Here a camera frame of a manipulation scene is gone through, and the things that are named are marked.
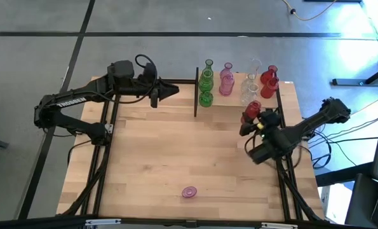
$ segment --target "gray floor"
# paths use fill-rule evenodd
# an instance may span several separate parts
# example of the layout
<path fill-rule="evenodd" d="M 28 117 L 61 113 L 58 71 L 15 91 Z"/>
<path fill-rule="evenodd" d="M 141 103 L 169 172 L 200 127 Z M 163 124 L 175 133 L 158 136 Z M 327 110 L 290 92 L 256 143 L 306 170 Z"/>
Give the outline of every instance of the gray floor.
<path fill-rule="evenodd" d="M 321 11 L 328 3 L 290 1 L 300 16 Z M 0 1 L 0 31 L 78 31 L 88 1 Z M 356 3 L 336 3 L 309 22 L 289 17 L 280 1 L 97 0 L 88 31 L 341 32 L 360 37 L 372 28 Z M 33 107 L 44 94 L 59 91 L 76 38 L 0 38 L 0 220 L 15 217 L 43 133 L 33 126 Z M 263 68 L 278 66 L 282 80 L 294 81 L 303 116 L 317 112 L 321 100 L 342 99 L 353 111 L 378 98 L 378 88 L 331 87 L 332 78 L 366 78 L 378 70 L 378 42 L 317 38 L 85 38 L 69 88 L 105 74 L 114 61 L 150 56 L 164 78 L 194 78 L 196 66 L 211 58 L 218 71 L 227 61 L 247 71 L 250 59 Z M 135 66 L 135 72 L 141 70 Z M 65 112 L 80 117 L 82 106 Z M 331 134 L 378 116 L 378 103 L 347 124 L 328 125 Z M 378 135 L 378 123 L 349 137 Z M 53 216 L 73 138 L 55 138 L 39 183 L 30 217 Z M 343 144 L 356 163 L 371 161 L 376 142 Z M 326 146 L 312 149 L 315 156 Z M 351 166 L 334 147 L 327 170 Z"/>

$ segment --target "glass vase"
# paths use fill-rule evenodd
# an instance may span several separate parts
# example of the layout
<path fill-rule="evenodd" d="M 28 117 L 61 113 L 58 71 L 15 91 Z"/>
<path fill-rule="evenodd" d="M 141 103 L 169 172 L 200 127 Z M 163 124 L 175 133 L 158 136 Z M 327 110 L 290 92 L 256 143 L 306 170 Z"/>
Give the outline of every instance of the glass vase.
<path fill-rule="evenodd" d="M 234 83 L 234 76 L 231 73 L 225 75 L 221 80 L 221 85 L 219 88 L 220 94 L 223 96 L 231 95 L 231 92 L 233 92 Z"/>
<path fill-rule="evenodd" d="M 251 84 L 254 84 L 255 83 L 255 78 L 257 76 L 255 74 L 248 74 L 246 76 L 246 78 L 244 79 L 244 81 L 242 81 L 242 84 L 241 84 L 241 91 L 242 92 L 245 92 L 246 90 L 248 90 L 248 87 L 251 85 Z"/>
<path fill-rule="evenodd" d="M 199 80 L 199 89 L 201 92 L 209 92 L 214 86 L 213 71 L 204 69 Z"/>
<path fill-rule="evenodd" d="M 233 64 L 230 62 L 227 62 L 224 64 L 224 69 L 220 72 L 220 79 L 222 79 L 227 74 L 232 74 L 231 69 L 233 68 Z"/>
<path fill-rule="evenodd" d="M 245 122 L 251 122 L 256 119 L 260 113 L 261 107 L 262 105 L 258 101 L 250 102 L 241 117 L 241 123 L 244 124 Z"/>
<path fill-rule="evenodd" d="M 267 71 L 262 73 L 262 75 L 260 76 L 261 83 L 266 84 L 266 82 L 268 82 L 270 79 L 272 79 L 275 76 L 277 71 L 278 71 L 278 68 L 276 66 L 269 66 L 267 68 Z"/>
<path fill-rule="evenodd" d="M 200 93 L 199 103 L 202 107 L 210 107 L 213 104 L 213 94 L 211 94 L 210 92 Z"/>
<path fill-rule="evenodd" d="M 278 88 L 279 78 L 275 76 L 264 85 L 264 87 L 260 91 L 260 96 L 262 96 L 265 99 L 270 99 Z"/>
<path fill-rule="evenodd" d="M 212 59 L 206 59 L 206 67 L 203 69 L 203 71 L 201 72 L 203 74 L 203 72 L 205 70 L 210 70 L 211 72 L 213 71 L 212 69 L 212 65 L 213 65 L 213 60 Z"/>
<path fill-rule="evenodd" d="M 247 106 L 250 102 L 255 101 L 257 99 L 258 89 L 259 87 L 256 84 L 249 85 L 248 90 L 244 91 L 241 94 L 242 105 Z"/>
<path fill-rule="evenodd" d="M 257 77 L 258 70 L 261 67 L 261 65 L 262 65 L 262 62 L 260 60 L 258 60 L 256 58 L 252 58 L 251 59 L 251 63 L 250 63 L 250 68 L 249 68 L 248 72 L 250 74 L 254 74 L 255 77 Z"/>

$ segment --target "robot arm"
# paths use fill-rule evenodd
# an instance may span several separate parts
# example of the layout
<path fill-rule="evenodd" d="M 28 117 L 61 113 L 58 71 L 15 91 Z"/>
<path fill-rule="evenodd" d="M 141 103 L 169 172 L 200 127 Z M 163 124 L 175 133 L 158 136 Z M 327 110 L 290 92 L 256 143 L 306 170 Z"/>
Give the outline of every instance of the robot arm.
<path fill-rule="evenodd" d="M 133 78 L 133 65 L 129 60 L 121 60 L 107 68 L 107 74 L 89 82 L 85 87 L 55 95 L 45 95 L 35 107 L 34 124 L 39 128 L 63 127 L 70 133 L 81 132 L 87 134 L 94 145 L 106 145 L 109 141 L 108 133 L 111 128 L 103 123 L 87 123 L 60 112 L 60 109 L 76 104 L 93 101 L 108 101 L 113 95 L 142 96 L 130 104 L 142 100 L 145 96 L 151 98 L 151 107 L 158 106 L 161 101 L 179 92 L 178 86 L 157 79 L 156 67 L 153 63 L 144 66 L 144 72 Z"/>
<path fill-rule="evenodd" d="M 263 136 L 262 144 L 247 152 L 256 164 L 260 164 L 269 158 L 281 158 L 292 152 L 303 136 L 324 123 L 345 123 L 350 114 L 351 110 L 341 100 L 329 98 L 323 101 L 319 112 L 294 127 L 279 129 L 280 117 L 274 112 L 264 111 L 259 114 L 258 124 L 253 124 L 253 120 L 242 124 L 240 135 L 256 131 L 256 134 Z"/>

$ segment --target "wooden tabletop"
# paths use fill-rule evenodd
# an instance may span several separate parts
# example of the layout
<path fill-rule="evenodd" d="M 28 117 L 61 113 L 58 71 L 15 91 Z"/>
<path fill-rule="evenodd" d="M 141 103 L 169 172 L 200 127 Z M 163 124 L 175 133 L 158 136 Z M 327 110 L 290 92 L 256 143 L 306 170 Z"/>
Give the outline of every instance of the wooden tabletop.
<path fill-rule="evenodd" d="M 240 89 L 244 77 L 245 74 L 235 74 L 236 90 Z M 214 90 L 218 90 L 219 81 L 215 82 Z M 266 164 L 255 165 L 244 152 L 244 142 L 249 136 L 238 134 L 244 111 L 244 107 L 234 103 L 239 101 L 238 91 L 224 98 L 214 93 L 213 106 L 199 106 L 195 118 L 194 85 L 178 86 L 180 92 L 161 101 L 157 109 L 150 107 L 149 99 L 120 104 L 99 215 L 283 221 L 276 171 Z M 286 125 L 299 123 L 302 119 L 294 84 L 281 81 L 280 95 Z M 223 99 L 232 105 L 223 104 Z M 265 108 L 277 106 L 275 96 L 260 101 Z M 87 102 L 81 119 L 99 122 L 102 106 L 102 103 Z M 75 144 L 85 140 L 88 140 L 85 135 L 77 136 Z M 294 161 L 299 150 L 295 149 Z M 89 144 L 73 150 L 58 213 L 64 212 L 84 188 L 92 152 L 93 146 Z M 302 152 L 295 175 L 302 196 L 315 213 L 323 217 L 307 152 Z M 187 186 L 197 188 L 195 197 L 181 196 Z M 93 197 L 88 212 L 92 210 Z M 290 192 L 288 201 L 295 218 Z"/>

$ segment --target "cable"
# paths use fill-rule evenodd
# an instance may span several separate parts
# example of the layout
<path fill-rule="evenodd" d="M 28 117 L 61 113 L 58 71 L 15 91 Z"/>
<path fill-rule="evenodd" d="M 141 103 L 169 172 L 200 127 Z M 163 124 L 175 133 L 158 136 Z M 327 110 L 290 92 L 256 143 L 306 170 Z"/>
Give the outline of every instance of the cable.
<path fill-rule="evenodd" d="M 342 152 L 342 154 L 353 164 L 353 165 L 355 165 L 356 166 L 356 164 L 351 160 L 351 159 L 349 159 L 349 157 L 347 156 L 347 154 L 344 152 L 344 150 L 342 150 L 342 148 L 341 148 L 341 146 L 340 146 L 340 144 L 338 144 L 338 143 L 336 143 L 336 142 L 330 142 L 330 144 L 331 143 L 335 143 L 336 145 L 338 145 L 338 147 L 340 148 L 340 150 L 341 150 L 341 152 Z"/>
<path fill-rule="evenodd" d="M 330 5 L 328 5 L 322 12 L 320 12 L 319 14 L 317 14 L 316 16 L 312 17 L 312 18 L 301 18 L 298 16 L 298 14 L 296 13 L 296 9 L 294 9 L 289 3 L 287 0 L 282 0 L 288 7 L 288 9 L 290 10 L 290 14 L 293 14 L 297 17 L 297 19 L 299 20 L 302 20 L 302 21 L 308 21 L 308 20 L 312 20 L 312 19 L 315 19 L 316 17 L 322 15 L 324 12 L 326 12 L 337 0 L 334 0 Z"/>
<path fill-rule="evenodd" d="M 43 132 L 45 133 L 45 134 L 48 134 L 48 132 L 44 129 L 44 128 L 42 128 L 42 130 L 43 130 Z M 54 134 L 53 135 L 54 137 L 74 137 L 74 135 L 72 135 L 72 134 L 68 134 L 68 135 L 57 135 L 57 134 Z"/>
<path fill-rule="evenodd" d="M 79 144 L 75 144 L 74 146 L 72 146 L 70 149 L 69 149 L 69 152 L 67 154 L 67 166 L 69 166 L 69 163 L 70 163 L 70 157 L 71 157 L 71 154 L 72 154 L 72 151 L 74 148 L 78 147 L 78 146 L 81 146 L 82 144 L 86 144 L 88 142 L 91 142 L 91 140 L 88 140 L 88 141 L 85 141 L 85 142 L 82 142 L 82 143 L 79 143 Z"/>
<path fill-rule="evenodd" d="M 318 133 L 318 132 L 315 132 L 315 134 L 319 135 L 320 137 L 322 137 L 323 139 L 325 139 L 326 143 L 327 143 L 327 146 L 328 146 L 328 153 L 323 155 L 323 156 L 319 156 L 318 158 L 314 158 L 312 159 L 311 161 L 313 162 L 313 169 L 321 169 L 321 168 L 324 168 L 326 165 L 328 165 L 328 163 L 330 163 L 330 160 L 331 160 L 331 154 L 332 154 L 332 148 L 331 148 L 331 145 L 329 144 L 329 142 L 327 141 L 327 136 L 325 134 L 322 134 L 322 133 Z M 318 166 L 316 167 L 315 165 L 322 159 L 322 158 L 325 158 L 327 157 L 327 160 L 326 162 L 321 165 L 321 166 Z"/>
<path fill-rule="evenodd" d="M 363 138 L 359 138 L 359 139 L 345 139 L 345 140 L 341 140 L 341 141 L 335 141 L 335 142 L 331 142 L 331 143 L 340 143 L 340 142 L 345 142 L 345 141 L 359 141 L 359 140 L 369 140 L 369 139 L 378 139 L 378 137 L 363 137 Z"/>
<path fill-rule="evenodd" d="M 330 137 L 330 138 L 328 138 L 328 139 L 331 140 L 331 139 L 335 139 L 335 138 L 337 138 L 337 137 L 341 137 L 341 136 L 346 135 L 346 134 L 350 134 L 350 133 L 352 133 L 352 132 L 355 132 L 355 131 L 357 131 L 357 130 L 360 130 L 360 129 L 362 129 L 362 128 L 365 128 L 365 127 L 367 127 L 367 126 L 369 126 L 369 125 L 372 125 L 372 124 L 374 124 L 374 123 L 377 122 L 377 121 L 378 121 L 378 118 L 376 118 L 376 119 L 374 119 L 374 120 L 372 120 L 372 121 L 368 121 L 369 123 L 366 122 L 366 123 L 368 123 L 368 124 L 364 123 L 364 124 L 366 124 L 366 125 L 361 124 L 361 125 L 357 126 L 357 127 L 360 127 L 360 128 L 353 127 L 353 128 L 357 128 L 357 129 L 352 130 L 352 131 L 349 131 L 349 132 L 346 132 L 346 133 L 344 133 L 344 134 L 340 134 L 340 135 L 334 136 L 334 137 Z M 324 142 L 324 141 L 321 141 L 321 142 L 319 142 L 319 143 L 317 143 L 317 144 L 311 146 L 310 148 L 313 148 L 313 147 L 315 147 L 315 146 L 317 146 L 318 144 L 321 144 L 321 143 L 323 143 L 323 142 Z"/>
<path fill-rule="evenodd" d="M 350 131 L 350 130 L 352 130 L 352 129 L 354 129 L 354 128 L 362 127 L 363 125 L 365 125 L 365 124 L 367 124 L 367 123 L 370 123 L 370 122 L 373 122 L 373 121 L 375 121 L 375 120 L 376 120 L 376 119 L 371 120 L 371 121 L 367 121 L 367 122 L 362 123 L 361 125 L 358 125 L 358 126 L 356 126 L 356 127 L 351 127 L 351 128 L 349 128 L 348 130 L 341 130 L 341 131 L 338 132 L 338 133 L 329 134 L 327 137 L 330 137 L 330 136 L 333 136 L 333 135 L 337 135 L 337 134 L 341 134 L 341 133 L 343 133 L 343 132 Z M 316 139 L 316 140 L 314 140 L 314 141 L 312 141 L 312 142 L 309 142 L 309 143 L 312 144 L 312 143 L 315 143 L 315 142 L 317 142 L 317 141 L 320 141 L 320 138 L 319 138 L 319 139 Z"/>
<path fill-rule="evenodd" d="M 360 111 L 364 110 L 365 108 L 367 108 L 367 107 L 369 107 L 369 106 L 373 105 L 373 104 L 374 104 L 374 103 L 376 103 L 376 102 L 378 102 L 378 99 L 377 99 L 377 100 L 375 100 L 375 101 L 373 101 L 373 102 L 371 102 L 370 104 L 366 105 L 365 107 L 361 108 L 360 110 L 358 110 L 358 111 L 356 111 L 356 112 L 352 113 L 352 114 L 351 114 L 351 116 L 353 116 L 353 115 L 355 115 L 356 113 L 358 113 L 358 112 L 360 112 Z"/>
<path fill-rule="evenodd" d="M 310 154 L 310 159 L 313 160 L 313 154 L 311 153 L 310 149 L 302 145 L 298 145 L 298 147 L 305 149 Z"/>

